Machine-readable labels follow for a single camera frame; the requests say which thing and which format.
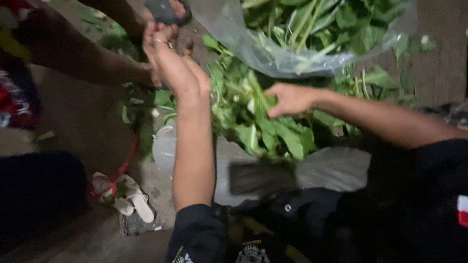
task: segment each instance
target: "sandal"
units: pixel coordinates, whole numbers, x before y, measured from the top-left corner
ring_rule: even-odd
[[[185,9],[185,15],[182,18],[176,15],[169,0],[149,0],[145,3],[145,7],[148,8],[153,15],[155,22],[163,22],[166,25],[176,24],[177,26],[183,26],[188,23],[192,17],[192,12],[190,11],[189,5],[185,3],[185,0],[178,1],[182,3]]]
[[[146,223],[151,223],[154,220],[154,212],[148,204],[148,195],[141,191],[140,186],[130,176],[123,174],[117,179],[118,188],[122,189],[121,195],[128,202],[130,200],[137,210],[138,215]],[[117,188],[117,195],[120,195],[120,190]]]
[[[94,173],[91,185],[93,188],[91,193],[99,203],[112,205],[117,211],[126,216],[133,214],[133,205],[116,194],[119,187],[109,177],[101,173]]]

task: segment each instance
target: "white sandal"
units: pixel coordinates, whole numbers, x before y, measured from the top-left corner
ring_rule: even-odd
[[[144,222],[153,222],[154,212],[148,204],[148,195],[144,194],[137,182],[126,174],[119,176],[117,184],[120,183],[124,183],[126,187],[124,193],[126,202],[128,202],[128,200],[132,201],[138,215]]]
[[[93,174],[93,193],[98,195],[98,201],[101,204],[112,205],[121,214],[130,216],[134,212],[134,207],[125,198],[116,196],[117,186],[109,177],[102,173]]]

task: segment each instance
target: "ring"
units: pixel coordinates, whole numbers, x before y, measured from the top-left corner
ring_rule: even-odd
[[[161,42],[161,43],[164,43],[164,44],[168,45],[168,47],[169,47],[170,49],[173,49],[173,48],[174,48],[174,45],[173,45],[171,42],[162,41],[162,40],[160,40],[160,39],[155,39],[155,40],[158,41],[158,42]]]

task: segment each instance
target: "concrete floor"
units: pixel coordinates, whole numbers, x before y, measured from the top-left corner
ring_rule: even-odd
[[[130,3],[139,9],[142,0],[130,0]],[[75,0],[52,0],[51,5],[84,33],[79,17],[70,9],[71,5],[77,5]],[[392,74],[409,71],[420,105],[462,101],[467,83],[466,14],[465,0],[447,0],[443,4],[437,0],[418,1],[419,32],[433,37],[439,48],[414,56],[400,67],[396,66],[390,52],[373,61]],[[201,41],[203,32],[193,21],[181,33],[181,42],[188,37],[195,38],[195,59],[202,65],[208,59]],[[122,123],[117,112],[124,90],[90,85],[39,66],[33,66],[32,70],[41,87],[44,106],[43,121],[37,133],[53,130],[57,138],[34,146],[22,140],[28,132],[3,129],[0,130],[0,156],[64,149],[81,159],[89,175],[96,171],[105,174],[114,171],[132,140],[129,127]],[[156,165],[149,160],[134,162],[130,170],[147,192],[157,183],[154,178],[165,176],[159,174]],[[170,231],[158,231],[124,237],[117,213],[95,208],[64,222],[50,235],[0,256],[0,262],[162,262],[170,234]]]

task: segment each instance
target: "hand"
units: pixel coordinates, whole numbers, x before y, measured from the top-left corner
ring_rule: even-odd
[[[297,86],[293,84],[277,83],[268,90],[267,95],[276,95],[278,105],[268,111],[270,118],[284,114],[298,114],[310,108],[322,97],[324,90]]]
[[[169,47],[177,30],[177,26],[166,26],[163,23],[148,22],[146,26],[143,50],[154,69],[154,85],[160,85],[161,81],[164,81],[178,100],[201,92],[209,93],[209,78],[190,58],[190,51],[185,50],[184,56],[181,57]]]

